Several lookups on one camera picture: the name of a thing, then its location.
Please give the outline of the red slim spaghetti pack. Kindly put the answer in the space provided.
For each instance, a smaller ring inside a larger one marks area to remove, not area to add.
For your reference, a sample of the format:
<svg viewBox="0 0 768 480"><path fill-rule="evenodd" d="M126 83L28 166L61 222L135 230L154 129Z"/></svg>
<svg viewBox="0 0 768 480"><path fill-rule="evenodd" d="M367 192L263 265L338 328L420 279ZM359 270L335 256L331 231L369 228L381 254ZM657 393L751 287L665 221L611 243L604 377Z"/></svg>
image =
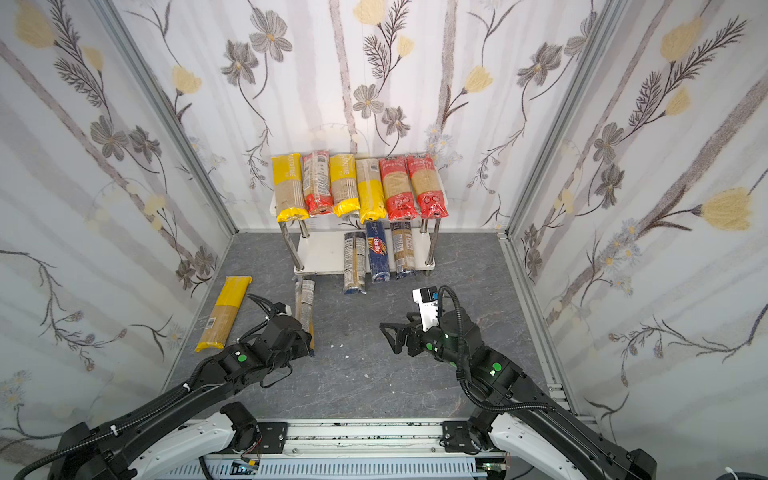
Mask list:
<svg viewBox="0 0 768 480"><path fill-rule="evenodd" d="M334 201L330 191L329 152L319 150L302 157L302 182L310 217L330 214Z"/></svg>

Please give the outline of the long yellow Pastatime bag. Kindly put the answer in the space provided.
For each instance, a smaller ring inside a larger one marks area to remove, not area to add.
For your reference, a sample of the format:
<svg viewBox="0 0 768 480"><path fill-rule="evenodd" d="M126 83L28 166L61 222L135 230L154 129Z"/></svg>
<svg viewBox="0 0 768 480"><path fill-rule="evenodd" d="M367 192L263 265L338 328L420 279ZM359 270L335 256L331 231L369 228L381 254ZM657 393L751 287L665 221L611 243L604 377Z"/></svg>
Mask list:
<svg viewBox="0 0 768 480"><path fill-rule="evenodd" d="M309 218L303 194L301 155L272 157L276 219L278 222Z"/></svg>

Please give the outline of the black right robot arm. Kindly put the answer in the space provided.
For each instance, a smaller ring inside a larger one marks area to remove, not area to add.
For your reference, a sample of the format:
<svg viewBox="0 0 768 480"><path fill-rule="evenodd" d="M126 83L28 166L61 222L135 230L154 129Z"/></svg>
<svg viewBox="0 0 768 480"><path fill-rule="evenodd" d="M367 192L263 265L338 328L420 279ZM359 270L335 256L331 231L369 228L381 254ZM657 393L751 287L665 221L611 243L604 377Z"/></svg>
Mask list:
<svg viewBox="0 0 768 480"><path fill-rule="evenodd" d="M443 447L477 455L498 450L552 479L653 479L657 462L597 433L539 388L524 370L482 338L454 290L419 290L419 309L404 323L379 326L392 351L430 355L453 368L474 405L463 422L443 425Z"/></svg>

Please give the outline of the short yellow Pastatime bag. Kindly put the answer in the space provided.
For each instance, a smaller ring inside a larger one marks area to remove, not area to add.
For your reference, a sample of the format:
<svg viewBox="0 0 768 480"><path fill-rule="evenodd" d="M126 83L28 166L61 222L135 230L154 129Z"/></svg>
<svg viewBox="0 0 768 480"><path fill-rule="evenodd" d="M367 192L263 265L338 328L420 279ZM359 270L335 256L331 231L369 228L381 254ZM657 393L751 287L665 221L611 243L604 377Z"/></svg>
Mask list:
<svg viewBox="0 0 768 480"><path fill-rule="evenodd" d="M360 210L356 159L352 154L337 154L329 159L334 213L341 218Z"/></svg>

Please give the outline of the blue Barilla spaghetti pack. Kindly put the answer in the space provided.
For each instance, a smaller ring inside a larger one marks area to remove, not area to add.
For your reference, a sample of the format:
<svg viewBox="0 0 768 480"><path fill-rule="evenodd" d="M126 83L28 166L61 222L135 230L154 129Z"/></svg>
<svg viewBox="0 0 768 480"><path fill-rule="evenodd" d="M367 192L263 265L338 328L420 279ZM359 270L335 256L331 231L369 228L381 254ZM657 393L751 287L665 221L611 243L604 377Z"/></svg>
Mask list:
<svg viewBox="0 0 768 480"><path fill-rule="evenodd" d="M390 279L386 229L382 221L366 223L366 239L371 279L374 283L387 282Z"/></svg>

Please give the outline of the yellow pasta bag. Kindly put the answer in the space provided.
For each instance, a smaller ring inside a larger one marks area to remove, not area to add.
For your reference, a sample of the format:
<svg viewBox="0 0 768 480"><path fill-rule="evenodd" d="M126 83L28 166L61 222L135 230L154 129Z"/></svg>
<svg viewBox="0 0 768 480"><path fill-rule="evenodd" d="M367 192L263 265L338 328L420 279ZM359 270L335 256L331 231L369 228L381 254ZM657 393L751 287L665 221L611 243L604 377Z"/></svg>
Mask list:
<svg viewBox="0 0 768 480"><path fill-rule="evenodd" d="M251 283L251 276L228 276L226 278L212 312L205 323L195 352L224 348Z"/></svg>

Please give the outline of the white two-tier metal shelf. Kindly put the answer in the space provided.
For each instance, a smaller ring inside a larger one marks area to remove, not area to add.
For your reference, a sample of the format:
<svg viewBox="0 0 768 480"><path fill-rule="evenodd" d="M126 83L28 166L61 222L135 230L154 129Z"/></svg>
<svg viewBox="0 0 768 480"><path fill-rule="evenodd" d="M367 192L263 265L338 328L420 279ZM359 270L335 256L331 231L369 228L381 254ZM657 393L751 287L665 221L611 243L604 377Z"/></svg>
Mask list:
<svg viewBox="0 0 768 480"><path fill-rule="evenodd" d="M435 247L439 235L440 219L424 219L421 216L416 196L416 208L419 216L413 220L391 221L388 215L382 221L386 229L386 242L388 247L390 271L396 274L395 261L392 252L393 240L390 229L391 222L410 222L412 227L416 271L431 271L434 268ZM344 234L347 232L362 231L366 237L366 223L360 221L359 211L344 217L337 217L333 211L330 214L310 217L307 220L292 220L278 222L276 219L276 204L274 195L270 205L270 212L274 216L280 231L284 237L288 237L289 226L296 223L300 230L298 242L288 241L286 244L292 257L294 271L299 275L339 275L344 271ZM370 271L368 259L368 244L366 239L366 267Z"/></svg>

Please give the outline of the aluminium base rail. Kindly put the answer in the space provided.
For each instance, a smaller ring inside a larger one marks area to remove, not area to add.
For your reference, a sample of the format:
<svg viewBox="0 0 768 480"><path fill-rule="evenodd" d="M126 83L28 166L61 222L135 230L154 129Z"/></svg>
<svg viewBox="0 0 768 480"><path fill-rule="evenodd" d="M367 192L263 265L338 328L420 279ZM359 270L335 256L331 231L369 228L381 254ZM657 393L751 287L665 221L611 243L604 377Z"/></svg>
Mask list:
<svg viewBox="0 0 768 480"><path fill-rule="evenodd" d="M487 440L465 419L267 420L234 448L221 414L194 420L140 454L135 479L581 479L575 463L522 421L498 417Z"/></svg>

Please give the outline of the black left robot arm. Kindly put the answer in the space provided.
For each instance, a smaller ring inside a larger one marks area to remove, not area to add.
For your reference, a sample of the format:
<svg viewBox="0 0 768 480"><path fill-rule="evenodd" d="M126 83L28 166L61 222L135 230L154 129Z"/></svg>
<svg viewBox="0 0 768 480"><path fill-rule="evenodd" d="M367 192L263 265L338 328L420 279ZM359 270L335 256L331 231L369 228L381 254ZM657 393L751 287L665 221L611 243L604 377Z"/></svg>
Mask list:
<svg viewBox="0 0 768 480"><path fill-rule="evenodd" d="M310 354L312 335L283 304L249 294L267 305L268 318L195 367L188 379L130 413L90 428L67 430L58 449L19 470L25 479L48 467L50 479L136 479L138 461L164 437L198 413L251 385L268 385L276 370Z"/></svg>

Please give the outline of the red spaghetti bag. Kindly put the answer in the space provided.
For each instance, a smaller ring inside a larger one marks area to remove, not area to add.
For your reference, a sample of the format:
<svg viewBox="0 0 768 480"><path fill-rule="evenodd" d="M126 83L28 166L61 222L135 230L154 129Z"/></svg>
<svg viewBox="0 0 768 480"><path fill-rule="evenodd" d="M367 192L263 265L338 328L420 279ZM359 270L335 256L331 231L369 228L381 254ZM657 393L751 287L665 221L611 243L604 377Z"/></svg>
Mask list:
<svg viewBox="0 0 768 480"><path fill-rule="evenodd" d="M404 157L383 158L379 168L388 218L413 220L419 216Z"/></svg>
<svg viewBox="0 0 768 480"><path fill-rule="evenodd" d="M441 179L429 155L411 155L406 158L416 201L424 219L440 219L449 215Z"/></svg>

